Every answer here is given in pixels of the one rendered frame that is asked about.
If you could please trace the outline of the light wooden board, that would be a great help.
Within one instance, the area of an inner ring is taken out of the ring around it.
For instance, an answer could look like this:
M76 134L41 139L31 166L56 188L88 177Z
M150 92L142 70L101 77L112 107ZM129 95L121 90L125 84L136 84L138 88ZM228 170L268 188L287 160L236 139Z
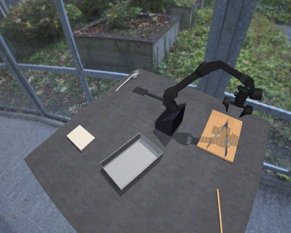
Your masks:
M224 127L224 129L221 130L227 121L228 129L226 130L226 127ZM243 122L238 119L212 110L197 147L232 163L235 157L242 123ZM218 133L217 136L211 142L216 133ZM229 145L227 148L227 155L225 156L227 136Z

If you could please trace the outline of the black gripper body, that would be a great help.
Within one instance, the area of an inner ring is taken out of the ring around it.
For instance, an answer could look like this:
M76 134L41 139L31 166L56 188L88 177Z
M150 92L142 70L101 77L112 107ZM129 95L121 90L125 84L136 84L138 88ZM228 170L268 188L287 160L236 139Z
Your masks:
M231 105L243 108L243 109L245 109L245 112L247 114L251 115L253 112L253 106L250 106L250 105L245 106L244 105L245 101L246 101L246 99L241 99L238 96L236 97L235 101L231 101L231 98L226 96L226 97L224 97L222 104L224 104L226 106L231 104Z

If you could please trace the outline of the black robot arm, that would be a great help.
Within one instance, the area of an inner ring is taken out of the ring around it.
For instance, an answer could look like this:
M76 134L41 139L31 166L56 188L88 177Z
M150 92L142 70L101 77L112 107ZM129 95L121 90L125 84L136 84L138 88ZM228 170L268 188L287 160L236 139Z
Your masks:
M230 75L237 78L245 86L245 87L243 87L242 85L237 86L239 92L235 91L234 93L235 99L237 96L241 99L247 99L248 96L250 97L250 99L255 100L262 99L262 89L255 88L254 79L251 78L249 75L246 75L235 70L230 65L224 63L222 60L213 61L209 63L203 62L197 67L197 69L192 74L190 74L184 80L179 82L177 85L172 86L164 91L163 105L166 106L168 113L175 113L177 109L180 107L174 100L175 98L178 97L178 92L180 90L184 89L187 85L191 84L196 79L204 77L205 75L208 75L210 72L218 69L223 69Z

